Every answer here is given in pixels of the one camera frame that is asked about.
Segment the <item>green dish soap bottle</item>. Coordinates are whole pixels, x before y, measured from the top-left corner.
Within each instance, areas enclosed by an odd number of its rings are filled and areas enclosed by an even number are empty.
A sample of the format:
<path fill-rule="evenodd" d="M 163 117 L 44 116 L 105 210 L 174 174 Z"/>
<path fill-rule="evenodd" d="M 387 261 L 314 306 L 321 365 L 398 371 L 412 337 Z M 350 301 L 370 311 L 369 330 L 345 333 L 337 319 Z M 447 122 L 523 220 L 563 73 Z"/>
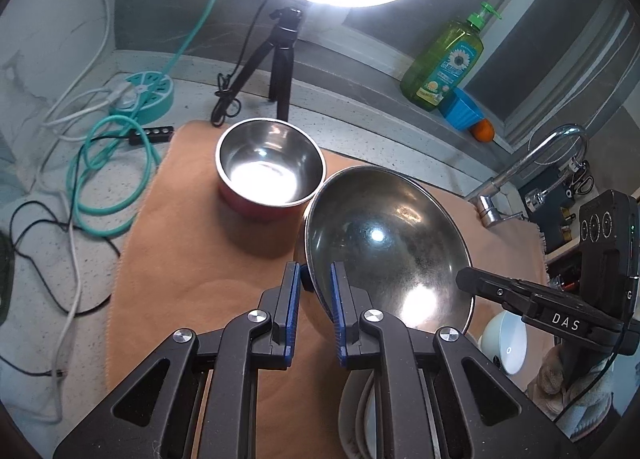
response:
<path fill-rule="evenodd" d="M 471 71 L 484 51 L 480 33 L 489 19 L 502 19 L 488 2 L 467 19 L 451 19 L 424 49 L 400 80 L 400 90 L 407 100 L 425 110 L 433 110 Z"/>

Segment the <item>chrome kitchen faucet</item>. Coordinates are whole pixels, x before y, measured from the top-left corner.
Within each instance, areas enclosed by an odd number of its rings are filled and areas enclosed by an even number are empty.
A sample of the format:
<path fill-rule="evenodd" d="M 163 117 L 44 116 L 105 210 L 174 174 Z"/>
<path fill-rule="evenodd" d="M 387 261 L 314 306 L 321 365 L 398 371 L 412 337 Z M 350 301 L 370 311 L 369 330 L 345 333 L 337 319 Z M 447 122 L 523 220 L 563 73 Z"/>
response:
<path fill-rule="evenodd" d="M 475 207 L 480 217 L 480 223 L 482 223 L 485 228 L 489 228 L 503 221 L 503 216 L 499 213 L 498 208 L 492 200 L 492 198 L 500 192 L 501 187 L 509 183 L 518 173 L 532 166 L 540 157 L 548 153 L 555 145 L 558 145 L 559 142 L 565 141 L 577 143 L 576 152 L 573 157 L 570 158 L 570 161 L 568 161 L 565 171 L 552 186 L 546 190 L 538 190 L 538 192 L 530 193 L 525 200 L 526 206 L 532 206 L 534 209 L 539 208 L 551 190 L 559 186 L 568 175 L 575 173 L 582 167 L 588 148 L 588 134 L 584 127 L 574 123 L 567 123 L 564 124 L 564 126 L 554 129 L 537 146 L 533 149 L 528 149 L 522 158 L 518 158 L 518 160 L 515 160 L 506 170 L 503 170 L 493 178 L 480 184 L 480 186 L 465 196 L 465 200 Z"/>

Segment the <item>blue cup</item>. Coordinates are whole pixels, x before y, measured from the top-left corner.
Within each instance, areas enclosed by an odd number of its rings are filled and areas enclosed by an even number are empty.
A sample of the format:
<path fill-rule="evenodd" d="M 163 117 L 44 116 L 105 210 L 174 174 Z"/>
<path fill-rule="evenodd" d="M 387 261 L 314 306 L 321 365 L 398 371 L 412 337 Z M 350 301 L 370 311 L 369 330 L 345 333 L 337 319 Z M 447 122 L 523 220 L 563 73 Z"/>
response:
<path fill-rule="evenodd" d="M 440 102 L 438 110 L 450 126 L 459 131 L 468 130 L 485 118 L 473 98 L 458 88 Z"/>

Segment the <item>orange fruit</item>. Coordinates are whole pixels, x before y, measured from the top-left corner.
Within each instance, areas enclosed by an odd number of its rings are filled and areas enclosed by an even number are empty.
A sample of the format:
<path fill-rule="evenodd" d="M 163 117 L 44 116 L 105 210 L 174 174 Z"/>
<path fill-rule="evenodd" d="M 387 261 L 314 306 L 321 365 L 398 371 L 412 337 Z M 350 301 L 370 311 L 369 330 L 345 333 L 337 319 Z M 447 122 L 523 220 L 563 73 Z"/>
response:
<path fill-rule="evenodd" d="M 480 143 L 490 143 L 495 138 L 495 129 L 492 123 L 488 119 L 483 119 L 469 128 L 469 131 L 473 138 Z"/>

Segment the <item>white small bowl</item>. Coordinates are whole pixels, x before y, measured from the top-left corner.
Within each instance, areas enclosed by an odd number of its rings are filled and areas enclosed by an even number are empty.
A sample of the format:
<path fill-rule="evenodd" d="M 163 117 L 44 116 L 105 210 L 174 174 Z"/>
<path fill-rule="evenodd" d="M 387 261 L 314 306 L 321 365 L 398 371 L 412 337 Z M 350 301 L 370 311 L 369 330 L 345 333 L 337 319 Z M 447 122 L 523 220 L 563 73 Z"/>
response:
<path fill-rule="evenodd" d="M 508 311 L 496 315 L 478 340 L 483 354 L 506 375 L 516 375 L 522 369 L 527 343 L 525 323 Z"/>

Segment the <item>large stainless steel bowl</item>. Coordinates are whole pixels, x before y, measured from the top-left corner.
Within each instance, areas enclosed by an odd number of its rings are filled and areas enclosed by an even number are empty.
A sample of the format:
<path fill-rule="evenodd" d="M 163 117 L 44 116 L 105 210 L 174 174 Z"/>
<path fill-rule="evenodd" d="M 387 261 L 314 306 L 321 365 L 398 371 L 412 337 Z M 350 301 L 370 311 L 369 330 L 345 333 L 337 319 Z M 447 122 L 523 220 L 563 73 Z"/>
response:
<path fill-rule="evenodd" d="M 456 276 L 471 254 L 445 208 L 416 181 L 375 166 L 334 173 L 307 207 L 294 257 L 317 299 L 308 316 L 333 313 L 330 266 L 345 266 L 350 286 L 409 328 L 470 327 L 472 294 Z"/>

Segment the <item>scissors in holder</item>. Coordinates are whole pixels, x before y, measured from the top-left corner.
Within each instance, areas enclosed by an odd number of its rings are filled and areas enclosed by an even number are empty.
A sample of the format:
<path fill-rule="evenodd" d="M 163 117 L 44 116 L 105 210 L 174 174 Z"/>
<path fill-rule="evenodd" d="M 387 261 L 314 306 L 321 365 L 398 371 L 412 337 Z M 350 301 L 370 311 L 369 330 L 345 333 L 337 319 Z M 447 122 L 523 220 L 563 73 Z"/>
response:
<path fill-rule="evenodd" d="M 594 187 L 594 179 L 590 170 L 590 163 L 585 160 L 579 170 L 570 179 L 567 185 L 570 197 L 578 198 L 588 195 Z"/>

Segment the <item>red steel bowl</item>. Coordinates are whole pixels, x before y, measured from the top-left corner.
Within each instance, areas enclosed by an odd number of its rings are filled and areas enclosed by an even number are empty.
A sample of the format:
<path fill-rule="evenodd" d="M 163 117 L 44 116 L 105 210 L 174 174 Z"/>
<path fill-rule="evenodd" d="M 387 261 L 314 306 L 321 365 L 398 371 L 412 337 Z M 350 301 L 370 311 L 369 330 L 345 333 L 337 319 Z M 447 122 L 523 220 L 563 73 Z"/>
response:
<path fill-rule="evenodd" d="M 293 124 L 252 118 L 233 124 L 215 150 L 218 190 L 244 218 L 270 222 L 302 210 L 326 179 L 320 147 Z"/>

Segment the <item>teal round power strip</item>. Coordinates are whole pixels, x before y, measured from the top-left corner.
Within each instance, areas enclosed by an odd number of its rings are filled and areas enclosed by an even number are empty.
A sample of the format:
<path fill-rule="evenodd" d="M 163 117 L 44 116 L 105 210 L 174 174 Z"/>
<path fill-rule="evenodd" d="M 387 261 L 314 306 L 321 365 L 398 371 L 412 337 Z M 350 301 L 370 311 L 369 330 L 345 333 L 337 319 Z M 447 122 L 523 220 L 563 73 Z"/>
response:
<path fill-rule="evenodd" d="M 142 126 L 162 118 L 174 104 L 174 81 L 158 71 L 140 71 L 127 76 L 114 89 L 111 115 L 134 118 Z"/>

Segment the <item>white plate pink flowers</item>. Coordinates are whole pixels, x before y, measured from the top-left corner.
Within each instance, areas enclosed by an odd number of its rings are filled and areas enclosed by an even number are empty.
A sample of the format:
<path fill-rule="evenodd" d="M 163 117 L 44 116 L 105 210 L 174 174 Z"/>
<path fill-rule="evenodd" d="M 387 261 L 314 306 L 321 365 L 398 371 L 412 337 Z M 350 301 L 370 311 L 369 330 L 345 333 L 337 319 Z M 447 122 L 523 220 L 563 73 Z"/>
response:
<path fill-rule="evenodd" d="M 338 409 L 338 437 L 349 458 L 376 457 L 376 404 L 371 370 L 352 371 Z"/>

